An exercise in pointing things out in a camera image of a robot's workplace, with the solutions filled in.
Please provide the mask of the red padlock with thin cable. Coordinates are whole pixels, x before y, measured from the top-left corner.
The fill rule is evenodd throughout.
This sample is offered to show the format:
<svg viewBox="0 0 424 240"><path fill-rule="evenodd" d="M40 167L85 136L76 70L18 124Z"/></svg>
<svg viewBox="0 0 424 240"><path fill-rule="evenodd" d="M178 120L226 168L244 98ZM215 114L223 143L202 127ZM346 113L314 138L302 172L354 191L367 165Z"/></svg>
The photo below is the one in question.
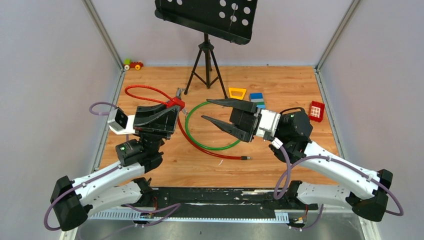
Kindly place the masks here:
<svg viewBox="0 0 424 240"><path fill-rule="evenodd" d="M161 95L163 99L154 98L154 97L152 97L151 94L148 94L148 95L135 94L135 93L132 92L132 90L135 90L135 89L146 89L146 90L149 90L151 92L155 92L158 95ZM126 86L124 88L124 93L127 96L134 98L134 99L162 104L162 105L166 106L166 108L178 106L178 107L180 107L181 110L183 110L186 107L185 102L181 98L179 98L178 96L170 96L167 93L165 93L164 91L162 91L162 90L160 90L156 87L149 86L149 85L132 84L132 85Z"/></svg>

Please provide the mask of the small key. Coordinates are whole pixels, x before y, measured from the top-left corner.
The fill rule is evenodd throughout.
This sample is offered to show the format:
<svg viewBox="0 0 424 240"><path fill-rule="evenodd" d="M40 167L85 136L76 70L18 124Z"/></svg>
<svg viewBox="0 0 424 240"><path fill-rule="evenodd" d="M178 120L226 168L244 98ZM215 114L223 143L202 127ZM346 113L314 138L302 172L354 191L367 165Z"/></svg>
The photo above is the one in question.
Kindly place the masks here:
<svg viewBox="0 0 424 240"><path fill-rule="evenodd" d="M181 112L182 112L184 115L188 115L188 114L189 114L189 112L188 112L188 110L187 110L186 108L182 108L182 109L181 109Z"/></svg>

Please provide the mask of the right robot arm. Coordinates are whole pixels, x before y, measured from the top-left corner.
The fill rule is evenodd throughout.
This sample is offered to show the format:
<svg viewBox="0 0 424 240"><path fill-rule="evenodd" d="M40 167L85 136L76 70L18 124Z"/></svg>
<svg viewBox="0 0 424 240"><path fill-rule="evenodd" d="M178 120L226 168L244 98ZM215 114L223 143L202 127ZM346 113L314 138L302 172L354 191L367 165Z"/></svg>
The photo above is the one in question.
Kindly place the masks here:
<svg viewBox="0 0 424 240"><path fill-rule="evenodd" d="M292 209L303 204L339 206L373 222L380 222L388 212L388 201L394 197L390 191L393 174L386 169L374 171L355 165L311 140L313 126L302 107L275 112L234 98L210 99L209 102L230 107L232 111L229 122L213 117L208 117L208 121L240 141L249 143L255 137L268 141L275 157L286 164L286 171L274 188L276 200L285 198ZM296 166L316 171L335 184L291 180Z"/></svg>

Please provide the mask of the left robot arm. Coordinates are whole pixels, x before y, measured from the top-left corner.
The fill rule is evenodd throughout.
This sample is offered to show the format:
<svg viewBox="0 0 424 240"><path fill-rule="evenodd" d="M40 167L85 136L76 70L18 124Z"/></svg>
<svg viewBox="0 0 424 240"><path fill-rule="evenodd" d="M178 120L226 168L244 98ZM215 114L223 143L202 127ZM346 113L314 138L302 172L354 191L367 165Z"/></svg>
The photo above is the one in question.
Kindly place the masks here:
<svg viewBox="0 0 424 240"><path fill-rule="evenodd" d="M160 148L175 132L185 103L174 99L138 106L134 115L126 115L116 105L111 107L109 112L101 112L107 116L109 129L116 135L136 138L116 145L115 163L82 177L70 179L65 175L56 181L43 220L46 229L65 232L101 211L124 204L146 207L152 203L153 193L142 176L163 162Z"/></svg>

